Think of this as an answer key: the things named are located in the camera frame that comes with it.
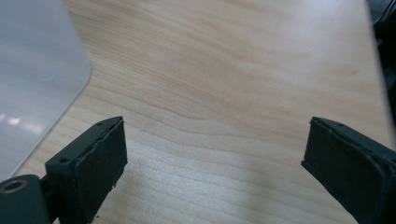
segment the wood grain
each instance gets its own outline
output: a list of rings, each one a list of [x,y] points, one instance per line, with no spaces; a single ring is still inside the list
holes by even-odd
[[[94,223],[356,223],[300,161],[313,116],[392,146],[365,1],[66,4],[92,77],[18,175],[122,115]]]

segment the screw hole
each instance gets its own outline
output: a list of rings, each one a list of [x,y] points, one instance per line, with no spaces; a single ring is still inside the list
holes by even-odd
[[[68,161],[70,161],[69,158],[61,158],[61,159],[59,160],[60,163],[66,163],[66,162],[68,162]]]
[[[23,189],[26,185],[27,185],[27,181],[24,179],[14,180],[1,187],[0,193],[4,193],[4,194],[12,193],[17,190]]]

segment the transparent acrylic panel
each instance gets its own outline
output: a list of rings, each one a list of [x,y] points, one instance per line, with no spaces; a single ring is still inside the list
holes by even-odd
[[[90,72],[61,0],[0,1],[0,181],[22,165]]]

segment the black mechanical part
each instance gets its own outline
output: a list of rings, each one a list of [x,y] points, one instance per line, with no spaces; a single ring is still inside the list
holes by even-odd
[[[0,223],[90,223],[126,164],[122,117],[100,121],[47,161],[41,180],[0,184]]]
[[[344,124],[312,118],[302,166],[360,223],[396,223],[396,152]]]

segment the light wood surface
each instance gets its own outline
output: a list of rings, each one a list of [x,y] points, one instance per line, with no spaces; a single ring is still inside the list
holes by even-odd
[[[356,223],[302,168],[313,116],[392,147],[365,1],[69,0],[88,86],[17,175],[122,115],[94,223]]]

